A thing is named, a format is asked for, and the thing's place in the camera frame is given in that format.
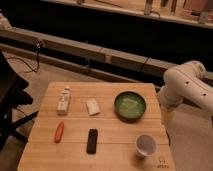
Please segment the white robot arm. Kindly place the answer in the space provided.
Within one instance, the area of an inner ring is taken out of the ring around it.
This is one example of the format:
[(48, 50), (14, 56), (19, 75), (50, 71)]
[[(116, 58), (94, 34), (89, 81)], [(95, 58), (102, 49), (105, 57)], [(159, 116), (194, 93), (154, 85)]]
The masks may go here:
[(213, 87), (202, 81), (206, 69), (199, 61), (176, 65), (164, 72), (164, 85), (157, 94), (161, 107), (161, 122), (167, 125), (174, 109), (186, 98), (213, 115)]

